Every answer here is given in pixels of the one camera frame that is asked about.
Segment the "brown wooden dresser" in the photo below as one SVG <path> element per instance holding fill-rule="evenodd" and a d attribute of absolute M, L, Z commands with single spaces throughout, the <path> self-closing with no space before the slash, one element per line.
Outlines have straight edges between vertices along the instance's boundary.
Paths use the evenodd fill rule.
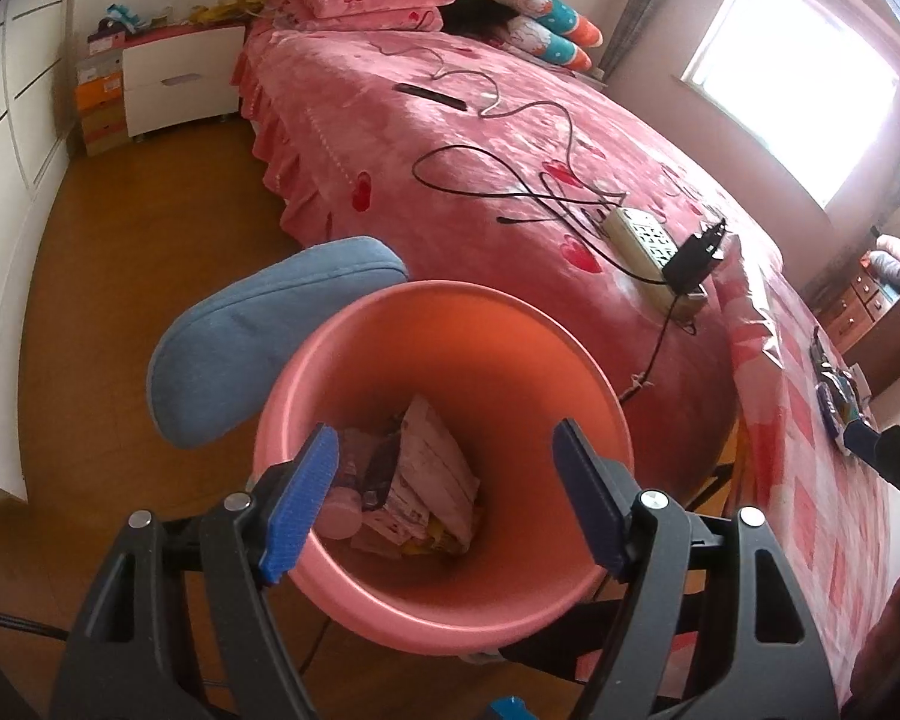
<path fill-rule="evenodd" d="M 884 252 L 863 252 L 811 303 L 848 367 L 859 366 L 873 397 L 900 378 L 900 286 L 881 271 Z"/>

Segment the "white nightstand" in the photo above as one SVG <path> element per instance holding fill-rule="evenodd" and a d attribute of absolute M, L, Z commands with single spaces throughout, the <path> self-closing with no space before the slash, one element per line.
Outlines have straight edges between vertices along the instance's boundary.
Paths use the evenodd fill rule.
<path fill-rule="evenodd" d="M 123 49 L 128 137 L 188 122 L 227 117 L 240 103 L 232 75 L 247 28 L 159 29 Z"/>

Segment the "folded blankets pile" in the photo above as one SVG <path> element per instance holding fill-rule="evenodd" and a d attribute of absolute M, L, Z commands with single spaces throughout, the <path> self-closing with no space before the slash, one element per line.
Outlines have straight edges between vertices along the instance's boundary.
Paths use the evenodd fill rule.
<path fill-rule="evenodd" d="M 883 281 L 900 286 L 900 238 L 880 234 L 875 245 L 866 252 L 871 270 Z"/>

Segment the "trash in bin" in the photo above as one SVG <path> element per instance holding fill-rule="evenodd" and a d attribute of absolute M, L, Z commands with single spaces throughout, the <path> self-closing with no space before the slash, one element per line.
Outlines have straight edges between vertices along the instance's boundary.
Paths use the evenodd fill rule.
<path fill-rule="evenodd" d="M 313 530 L 388 559 L 470 549 L 481 481 L 447 424 L 421 395 L 385 434 L 340 432 L 340 466 Z"/>

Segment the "black power adapter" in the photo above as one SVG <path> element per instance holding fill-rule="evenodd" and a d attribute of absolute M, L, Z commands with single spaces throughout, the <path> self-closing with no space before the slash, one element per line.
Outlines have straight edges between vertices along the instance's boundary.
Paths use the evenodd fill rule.
<path fill-rule="evenodd" d="M 724 261 L 725 232 L 727 222 L 720 220 L 692 234 L 662 266 L 663 281 L 675 296 L 694 293 Z"/>

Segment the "window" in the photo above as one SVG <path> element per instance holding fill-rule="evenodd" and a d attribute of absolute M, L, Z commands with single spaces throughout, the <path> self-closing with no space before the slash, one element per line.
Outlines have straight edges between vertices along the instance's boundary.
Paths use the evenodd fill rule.
<path fill-rule="evenodd" d="M 724 0 L 683 82 L 824 208 L 886 127 L 899 73 L 814 0 Z"/>

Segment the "pink pillow stack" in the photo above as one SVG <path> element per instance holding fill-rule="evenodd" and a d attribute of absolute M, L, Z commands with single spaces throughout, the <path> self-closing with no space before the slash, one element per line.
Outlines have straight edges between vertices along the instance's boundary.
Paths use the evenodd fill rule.
<path fill-rule="evenodd" d="M 266 11 L 299 31 L 440 31 L 455 0 L 268 0 Z"/>

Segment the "white wardrobe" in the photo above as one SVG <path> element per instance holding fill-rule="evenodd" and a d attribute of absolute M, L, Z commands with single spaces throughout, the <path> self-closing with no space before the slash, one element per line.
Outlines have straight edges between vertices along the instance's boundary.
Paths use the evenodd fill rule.
<path fill-rule="evenodd" d="M 19 371 L 46 222 L 69 164 L 71 0 L 0 0 L 0 502 L 24 500 Z"/>

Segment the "red white checkered tablecloth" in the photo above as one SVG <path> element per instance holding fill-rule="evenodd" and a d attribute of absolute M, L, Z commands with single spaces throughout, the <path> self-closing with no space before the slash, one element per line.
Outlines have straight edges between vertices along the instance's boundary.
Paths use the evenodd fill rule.
<path fill-rule="evenodd" d="M 769 518 L 800 583 L 839 702 L 866 639 L 900 581 L 893 517 L 900 495 L 827 435 L 809 348 L 836 346 L 782 275 L 774 245 L 724 242 L 712 281 L 751 445 L 752 504 Z"/>

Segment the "blue cushioned stool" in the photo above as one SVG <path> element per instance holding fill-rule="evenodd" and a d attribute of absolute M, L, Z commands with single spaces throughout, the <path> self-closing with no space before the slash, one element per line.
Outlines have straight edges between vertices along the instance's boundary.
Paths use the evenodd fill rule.
<path fill-rule="evenodd" d="M 258 415 L 287 361 L 323 323 L 409 280 L 390 247 L 367 236 L 301 250 L 176 317 L 149 359 L 146 400 L 178 449 L 206 445 Z"/>

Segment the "red blue snack wrapper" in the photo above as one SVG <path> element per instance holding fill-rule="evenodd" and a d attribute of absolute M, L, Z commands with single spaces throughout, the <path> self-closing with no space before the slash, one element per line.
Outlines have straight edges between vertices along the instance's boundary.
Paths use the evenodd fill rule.
<path fill-rule="evenodd" d="M 821 328 L 814 330 L 808 354 L 816 377 L 814 395 L 823 418 L 824 429 L 837 449 L 846 457 L 850 457 L 852 449 L 845 442 L 847 427 L 854 422 L 868 426 L 854 378 L 850 372 L 836 366 L 827 355 L 821 340 Z"/>

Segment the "bed with pink blanket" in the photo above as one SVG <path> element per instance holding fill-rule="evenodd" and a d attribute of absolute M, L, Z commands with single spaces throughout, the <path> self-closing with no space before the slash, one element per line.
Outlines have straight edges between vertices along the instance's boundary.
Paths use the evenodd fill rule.
<path fill-rule="evenodd" d="M 676 239 L 725 220 L 777 250 L 701 166 L 572 76 L 443 31 L 299 31 L 265 5 L 235 83 L 291 238 L 370 236 L 413 277 L 543 310 L 624 397 L 640 483 L 681 499 L 701 488 L 738 410 L 720 307 L 688 325 L 662 316 L 600 229 L 639 208 Z"/>

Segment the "pink plastic trash bin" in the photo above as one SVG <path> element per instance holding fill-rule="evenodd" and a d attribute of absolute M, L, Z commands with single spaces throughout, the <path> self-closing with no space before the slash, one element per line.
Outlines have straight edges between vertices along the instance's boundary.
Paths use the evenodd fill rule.
<path fill-rule="evenodd" d="M 295 585 L 403 652 L 463 655 L 543 629 L 600 575 L 551 454 L 564 419 L 631 460 L 600 366 L 526 302 L 413 281 L 334 314 L 272 387 L 253 466 L 290 460 L 322 424 L 357 452 L 393 450 L 397 466 L 381 511 L 307 538 Z"/>

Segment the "black remote control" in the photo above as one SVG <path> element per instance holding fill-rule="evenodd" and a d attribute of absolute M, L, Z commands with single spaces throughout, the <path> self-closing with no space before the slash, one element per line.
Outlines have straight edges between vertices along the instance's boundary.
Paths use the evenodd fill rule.
<path fill-rule="evenodd" d="M 429 101 L 429 103 L 440 104 L 443 107 L 448 107 L 448 109 L 459 110 L 460 112 L 468 110 L 468 104 L 463 99 L 453 98 L 453 96 L 439 93 L 424 86 L 397 83 L 393 85 L 393 91 L 406 94 L 406 96 L 413 96 L 413 98 L 424 99 L 424 101 Z"/>

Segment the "lower colourful bolster pillow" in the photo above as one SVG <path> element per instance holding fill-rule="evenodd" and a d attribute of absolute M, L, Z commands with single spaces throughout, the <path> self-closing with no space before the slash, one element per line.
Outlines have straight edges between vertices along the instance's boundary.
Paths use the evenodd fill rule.
<path fill-rule="evenodd" d="M 502 39 L 546 64 L 573 71 L 592 68 L 592 59 L 585 50 L 526 16 L 510 18 L 502 27 Z"/>

